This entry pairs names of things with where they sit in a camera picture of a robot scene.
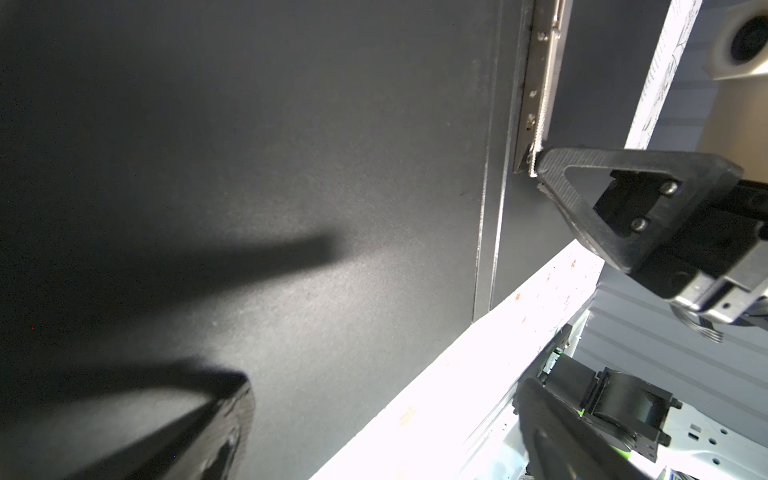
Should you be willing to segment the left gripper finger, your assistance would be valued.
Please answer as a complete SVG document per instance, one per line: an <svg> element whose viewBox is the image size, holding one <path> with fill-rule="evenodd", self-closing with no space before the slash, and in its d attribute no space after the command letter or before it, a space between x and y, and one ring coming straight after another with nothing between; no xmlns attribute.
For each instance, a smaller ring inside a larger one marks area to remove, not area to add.
<svg viewBox="0 0 768 480"><path fill-rule="evenodd" d="M252 429L255 395L244 374L222 374L212 399L72 479L233 479Z"/></svg>

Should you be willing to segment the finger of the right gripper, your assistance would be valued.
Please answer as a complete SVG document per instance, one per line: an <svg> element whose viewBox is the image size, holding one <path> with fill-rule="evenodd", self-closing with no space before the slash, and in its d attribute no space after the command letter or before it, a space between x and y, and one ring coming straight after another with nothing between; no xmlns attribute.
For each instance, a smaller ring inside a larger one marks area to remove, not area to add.
<svg viewBox="0 0 768 480"><path fill-rule="evenodd" d="M592 203L571 182L570 170L606 170L611 182ZM737 164L713 154L585 147L543 151L536 172L540 189L582 245L625 273L639 269L743 176Z"/></svg>

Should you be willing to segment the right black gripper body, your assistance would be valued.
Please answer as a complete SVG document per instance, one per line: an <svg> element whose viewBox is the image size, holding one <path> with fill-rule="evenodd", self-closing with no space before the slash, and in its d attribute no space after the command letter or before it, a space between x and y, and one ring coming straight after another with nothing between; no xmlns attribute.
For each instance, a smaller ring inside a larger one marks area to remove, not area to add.
<svg viewBox="0 0 768 480"><path fill-rule="evenodd" d="M767 325L767 185L740 181L693 215L630 275L711 323Z"/></svg>

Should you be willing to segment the grey folder with black inside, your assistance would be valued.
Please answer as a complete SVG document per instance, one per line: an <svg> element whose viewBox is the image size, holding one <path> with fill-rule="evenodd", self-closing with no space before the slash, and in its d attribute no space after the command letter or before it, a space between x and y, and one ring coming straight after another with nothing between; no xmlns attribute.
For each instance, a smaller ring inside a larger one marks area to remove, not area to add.
<svg viewBox="0 0 768 480"><path fill-rule="evenodd" d="M571 241L530 1L5 1L1 475L117 479L236 373L307 479Z"/></svg>

